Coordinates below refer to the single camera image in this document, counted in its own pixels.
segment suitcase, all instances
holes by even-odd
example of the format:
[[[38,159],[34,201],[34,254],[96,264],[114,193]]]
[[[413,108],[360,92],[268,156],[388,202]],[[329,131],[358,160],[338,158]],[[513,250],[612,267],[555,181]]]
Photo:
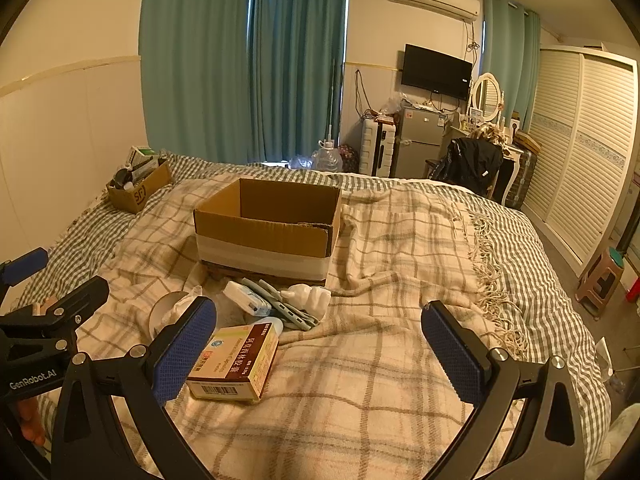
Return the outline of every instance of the suitcase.
[[[388,177],[396,140],[393,124],[365,119],[360,146],[360,173]]]
[[[520,170],[516,176],[507,199],[504,201],[504,205],[511,209],[520,209],[524,198],[527,195],[529,186],[531,184],[531,178],[533,177],[533,171],[536,169],[536,163],[538,156],[531,150],[523,146],[518,146],[524,153],[520,155]]]

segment human hand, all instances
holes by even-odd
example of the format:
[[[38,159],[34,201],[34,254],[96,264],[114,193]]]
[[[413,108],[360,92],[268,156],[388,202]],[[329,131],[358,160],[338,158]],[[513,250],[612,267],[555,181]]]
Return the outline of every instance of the human hand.
[[[38,399],[19,400],[16,402],[20,416],[22,436],[37,446],[44,446],[44,428],[38,412]]]

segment cable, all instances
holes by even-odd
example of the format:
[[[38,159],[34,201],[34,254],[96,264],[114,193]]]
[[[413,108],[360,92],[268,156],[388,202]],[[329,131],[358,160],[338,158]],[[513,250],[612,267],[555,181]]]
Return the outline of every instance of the cable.
[[[375,111],[373,108],[371,108],[371,104],[369,103],[369,97],[367,97],[367,91],[364,88],[364,81],[362,79],[362,73],[360,72],[360,69],[356,70],[355,79],[356,79],[356,113],[358,114],[361,120],[372,119],[378,116],[379,113]],[[362,97],[360,96],[360,86],[362,86],[364,99],[367,101],[367,106],[369,107],[364,111],[362,111]]]
[[[469,43],[469,28],[467,27],[468,23],[467,22],[463,22],[465,24],[465,33],[466,33],[466,52],[465,52],[465,61],[466,61],[466,55],[469,52],[472,52],[474,54],[474,62],[471,65],[471,72],[473,73],[474,69],[476,68],[476,63],[478,62],[478,49],[480,48],[480,45],[476,43],[476,30],[474,29],[473,23],[471,24],[471,43]]]
[[[453,110],[449,110],[448,108],[443,108],[442,107],[442,94],[440,95],[440,104],[439,106],[436,106],[435,103],[433,102],[433,91],[429,90],[429,102],[431,104],[431,106],[433,108],[435,108],[437,111],[439,111],[439,113],[443,114],[443,115],[454,115],[458,109],[460,108],[460,99],[456,99],[457,103],[456,103],[456,107]]]

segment sliding wardrobe door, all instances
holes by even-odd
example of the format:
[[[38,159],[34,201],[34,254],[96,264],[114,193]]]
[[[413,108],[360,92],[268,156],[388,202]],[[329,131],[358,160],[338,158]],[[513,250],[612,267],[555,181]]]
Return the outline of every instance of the sliding wardrobe door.
[[[635,61],[584,48],[542,50],[529,131],[542,150],[523,211],[576,273],[610,234],[637,113]]]
[[[618,204],[633,149],[636,77],[629,65],[583,56],[577,134],[547,222],[581,261]]]
[[[529,134],[542,146],[527,193],[527,206],[546,221],[558,190],[573,132],[580,81],[580,54],[543,50]]]

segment white suitcase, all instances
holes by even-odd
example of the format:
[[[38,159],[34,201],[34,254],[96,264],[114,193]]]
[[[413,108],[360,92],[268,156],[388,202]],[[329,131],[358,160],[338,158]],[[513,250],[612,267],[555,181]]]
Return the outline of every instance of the white suitcase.
[[[393,124],[365,119],[360,145],[360,174],[389,176],[395,140],[396,127]]]

